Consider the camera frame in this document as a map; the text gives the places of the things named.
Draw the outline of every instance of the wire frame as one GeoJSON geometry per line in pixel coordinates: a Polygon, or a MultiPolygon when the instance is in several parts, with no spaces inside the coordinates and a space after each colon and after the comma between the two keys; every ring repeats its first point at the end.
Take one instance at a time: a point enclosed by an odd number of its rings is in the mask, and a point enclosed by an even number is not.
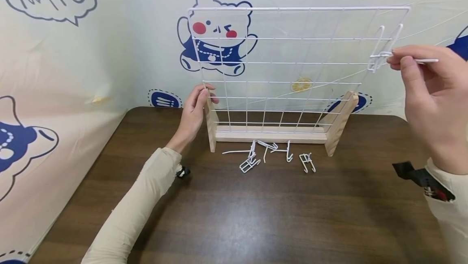
{"type": "Polygon", "coordinates": [[[321,119],[338,115],[331,109],[348,101],[346,92],[357,92],[367,74],[385,64],[383,52],[393,48],[409,11],[407,6],[188,9],[200,78],[216,87],[221,100],[213,109],[216,123],[228,126],[218,132],[326,133],[332,124],[321,119]],[[207,33],[193,29],[202,21],[207,33]],[[260,24],[256,34],[250,33],[254,21],[260,24]],[[227,33],[234,29],[239,33],[227,33]],[[232,61],[230,54],[239,58],[232,61]],[[219,69],[233,67],[243,73],[219,69]]]}

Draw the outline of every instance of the brown wooden table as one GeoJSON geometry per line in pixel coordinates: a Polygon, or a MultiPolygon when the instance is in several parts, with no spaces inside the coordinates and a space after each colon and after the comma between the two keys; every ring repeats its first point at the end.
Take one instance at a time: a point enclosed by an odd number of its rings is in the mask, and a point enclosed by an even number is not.
{"type": "MultiPolygon", "coordinates": [[[[30,263],[80,263],[180,114],[130,110],[30,263]]],[[[157,203],[129,263],[447,263],[423,191],[391,165],[422,167],[416,145],[398,117],[352,115],[335,156],[323,145],[292,145],[291,163],[267,154],[243,174],[246,154],[221,153],[249,144],[218,143],[212,154],[203,127],[182,160],[191,178],[176,179],[157,203]],[[308,152],[316,173],[302,171],[298,155],[308,152]]]]}

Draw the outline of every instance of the long sleeve shirt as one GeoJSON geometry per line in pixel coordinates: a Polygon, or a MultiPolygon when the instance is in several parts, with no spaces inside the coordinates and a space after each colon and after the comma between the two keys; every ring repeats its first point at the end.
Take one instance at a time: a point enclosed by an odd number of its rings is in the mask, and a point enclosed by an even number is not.
{"type": "MultiPolygon", "coordinates": [[[[133,186],[102,226],[82,264],[127,263],[127,257],[154,206],[172,185],[181,158],[179,153],[167,147],[153,153],[133,186]]],[[[428,196],[426,199],[440,223],[452,263],[468,264],[468,175],[444,172],[432,160],[428,161],[426,169],[455,195],[455,200],[451,202],[428,196]]]]}

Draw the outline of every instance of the wooden stand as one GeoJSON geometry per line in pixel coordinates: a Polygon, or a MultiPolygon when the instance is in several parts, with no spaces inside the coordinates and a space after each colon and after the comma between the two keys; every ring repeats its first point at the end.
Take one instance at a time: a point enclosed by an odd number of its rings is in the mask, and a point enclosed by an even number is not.
{"type": "Polygon", "coordinates": [[[249,143],[253,140],[276,143],[291,141],[291,143],[324,144],[328,156],[333,156],[346,122],[359,101],[358,96],[350,91],[343,99],[347,101],[342,101],[331,111],[338,114],[327,114],[319,121],[330,125],[296,129],[295,126],[219,126],[216,123],[219,121],[218,115],[213,111],[213,104],[209,98],[204,109],[210,150],[215,152],[216,141],[249,143]]]}
{"type": "Polygon", "coordinates": [[[210,98],[206,100],[204,107],[206,126],[208,127],[208,139],[210,140],[210,150],[215,152],[216,148],[216,128],[218,127],[219,119],[216,111],[213,111],[213,102],[210,98]]]}

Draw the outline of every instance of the red cheek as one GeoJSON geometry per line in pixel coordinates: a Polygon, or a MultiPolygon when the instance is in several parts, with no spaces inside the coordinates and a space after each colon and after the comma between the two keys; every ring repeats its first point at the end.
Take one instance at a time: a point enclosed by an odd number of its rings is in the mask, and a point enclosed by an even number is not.
{"type": "Polygon", "coordinates": [[[237,37],[237,32],[235,30],[230,30],[226,33],[226,37],[237,37]]]}
{"type": "Polygon", "coordinates": [[[202,35],[206,32],[206,26],[204,26],[203,23],[194,23],[192,28],[193,28],[193,31],[199,35],[202,35]]]}

